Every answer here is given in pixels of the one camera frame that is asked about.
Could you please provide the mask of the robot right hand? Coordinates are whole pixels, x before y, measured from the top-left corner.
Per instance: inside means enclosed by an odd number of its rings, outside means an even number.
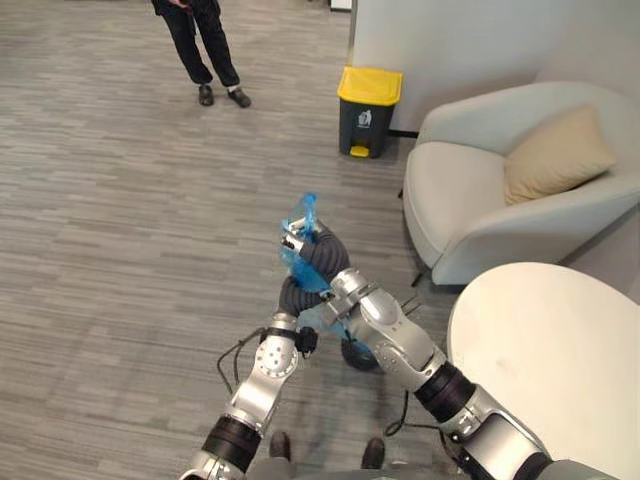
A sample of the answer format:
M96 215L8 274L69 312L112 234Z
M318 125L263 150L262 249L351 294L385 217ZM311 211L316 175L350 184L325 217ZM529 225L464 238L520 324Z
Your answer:
M281 237L280 244L286 251L302 259L327 283L351 267L346 247L320 220L314 222L310 240L288 231Z

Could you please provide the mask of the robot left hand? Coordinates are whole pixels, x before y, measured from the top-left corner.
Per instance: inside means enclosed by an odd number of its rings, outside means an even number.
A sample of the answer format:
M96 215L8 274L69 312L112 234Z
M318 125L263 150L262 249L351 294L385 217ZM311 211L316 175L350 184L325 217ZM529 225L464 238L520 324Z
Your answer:
M287 276L281 285L278 312L298 317L301 312L314 308L322 302L323 298L319 293L305 291L293 276Z

